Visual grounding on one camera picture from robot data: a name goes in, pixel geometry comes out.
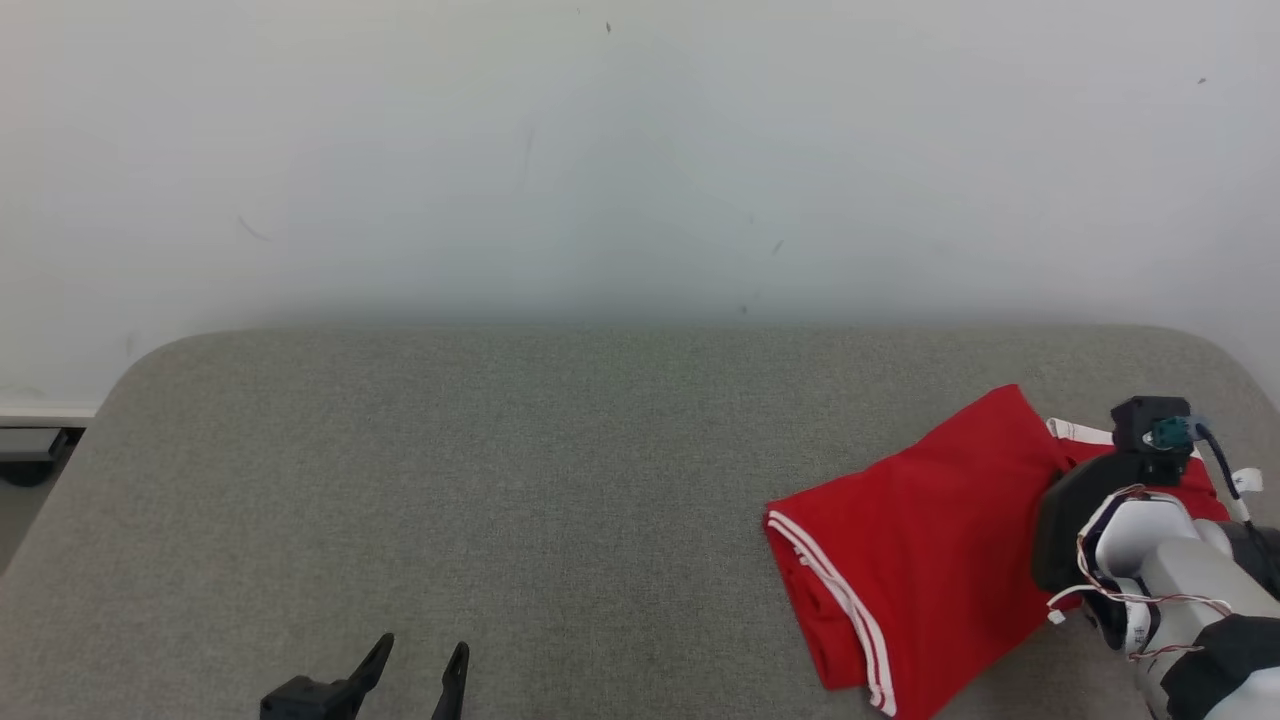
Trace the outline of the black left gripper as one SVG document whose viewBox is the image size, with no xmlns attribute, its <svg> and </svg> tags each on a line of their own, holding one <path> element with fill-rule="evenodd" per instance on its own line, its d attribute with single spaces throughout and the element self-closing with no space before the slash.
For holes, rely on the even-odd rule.
<svg viewBox="0 0 1280 720">
<path fill-rule="evenodd" d="M 347 680 L 316 682 L 294 676 L 260 700 L 261 719 L 355 719 L 379 684 L 396 643 L 384 633 Z M 470 647 L 460 642 L 442 674 L 442 694 L 433 720 L 461 720 L 468 675 Z"/>
</svg>

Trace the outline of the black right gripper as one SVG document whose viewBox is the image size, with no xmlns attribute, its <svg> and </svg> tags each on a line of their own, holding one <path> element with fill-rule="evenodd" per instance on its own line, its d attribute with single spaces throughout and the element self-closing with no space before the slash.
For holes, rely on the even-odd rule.
<svg viewBox="0 0 1280 720">
<path fill-rule="evenodd" d="M 1149 454 L 1112 452 L 1091 457 L 1060 477 L 1041 500 L 1032 578 L 1048 593 L 1076 585 L 1076 537 L 1108 498 L 1132 486 L 1165 486 L 1166 462 Z"/>
</svg>

